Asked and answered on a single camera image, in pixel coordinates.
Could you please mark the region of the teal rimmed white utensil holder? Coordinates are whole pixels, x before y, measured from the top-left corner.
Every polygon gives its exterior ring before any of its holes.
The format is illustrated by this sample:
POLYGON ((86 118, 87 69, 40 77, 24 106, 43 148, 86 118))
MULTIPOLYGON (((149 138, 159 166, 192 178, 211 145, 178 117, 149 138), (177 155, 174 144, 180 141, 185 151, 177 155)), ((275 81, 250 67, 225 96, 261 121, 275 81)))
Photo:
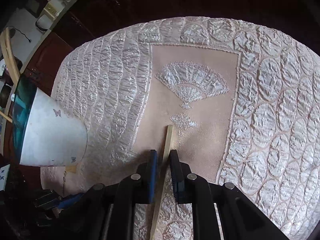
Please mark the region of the teal rimmed white utensil holder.
POLYGON ((87 148, 85 124, 21 75, 13 109, 13 145, 24 166, 73 166, 87 148))

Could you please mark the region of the pink quilted tablecloth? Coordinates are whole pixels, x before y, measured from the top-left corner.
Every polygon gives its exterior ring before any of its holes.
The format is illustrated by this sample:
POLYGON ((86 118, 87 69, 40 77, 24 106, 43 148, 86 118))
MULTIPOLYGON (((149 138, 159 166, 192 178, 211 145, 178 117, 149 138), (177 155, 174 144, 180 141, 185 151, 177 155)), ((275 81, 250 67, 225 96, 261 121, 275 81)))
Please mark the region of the pink quilted tablecloth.
POLYGON ((52 97, 88 131, 75 172, 41 168, 67 195, 131 174, 169 125, 181 161, 233 183, 289 239, 319 222, 319 56, 291 36, 226 18, 177 17, 84 43, 52 97))

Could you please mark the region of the light bamboo chopstick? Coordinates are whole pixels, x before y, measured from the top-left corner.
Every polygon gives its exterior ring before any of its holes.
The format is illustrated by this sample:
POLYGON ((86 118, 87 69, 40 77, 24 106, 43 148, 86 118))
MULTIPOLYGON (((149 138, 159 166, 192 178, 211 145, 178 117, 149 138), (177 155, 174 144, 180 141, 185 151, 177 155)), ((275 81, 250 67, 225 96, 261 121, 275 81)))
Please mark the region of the light bamboo chopstick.
POLYGON ((162 155, 161 171, 159 174, 158 186, 157 186, 156 195, 155 195, 156 198, 155 198, 155 205, 154 205, 152 224, 151 224, 151 230, 150 230, 150 240, 155 239, 156 228, 157 228, 157 223, 159 219, 159 212, 161 209, 165 176, 166 176, 167 166, 168 166, 168 158, 169 158, 169 153, 172 145, 173 133, 174 133, 173 125, 168 125, 167 133, 165 137, 164 150, 162 155))
POLYGON ((1 33, 1 50, 10 78, 14 85, 17 85, 20 79, 20 71, 17 68, 17 63, 12 52, 9 28, 6 28, 1 33))

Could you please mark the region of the dark wood lower cabinets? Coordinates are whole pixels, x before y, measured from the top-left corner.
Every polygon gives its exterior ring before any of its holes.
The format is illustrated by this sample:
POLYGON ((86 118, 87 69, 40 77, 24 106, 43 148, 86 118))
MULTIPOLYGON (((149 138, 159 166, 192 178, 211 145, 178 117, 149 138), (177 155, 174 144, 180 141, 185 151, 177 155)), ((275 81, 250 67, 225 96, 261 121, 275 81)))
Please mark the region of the dark wood lower cabinets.
MULTIPOLYGON (((60 65, 74 49, 120 29, 177 17, 226 18, 262 25, 291 36, 319 56, 319 26, 313 19, 309 2, 310 0, 71 0, 28 62, 22 66, 22 73, 52 97, 60 65)), ((4 155, 22 168, 28 183, 44 188, 41 183, 41 168, 44 167, 18 163, 13 146, 12 124, 7 124, 5 138, 4 155)))

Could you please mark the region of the white electric kettle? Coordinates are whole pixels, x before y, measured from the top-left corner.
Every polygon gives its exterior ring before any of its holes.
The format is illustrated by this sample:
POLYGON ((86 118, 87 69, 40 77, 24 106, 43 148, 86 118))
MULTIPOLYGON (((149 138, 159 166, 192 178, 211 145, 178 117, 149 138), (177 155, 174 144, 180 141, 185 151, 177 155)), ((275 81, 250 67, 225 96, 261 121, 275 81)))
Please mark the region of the white electric kettle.
POLYGON ((41 15, 35 22, 35 26, 39 31, 46 32, 52 25, 53 21, 46 14, 41 15))

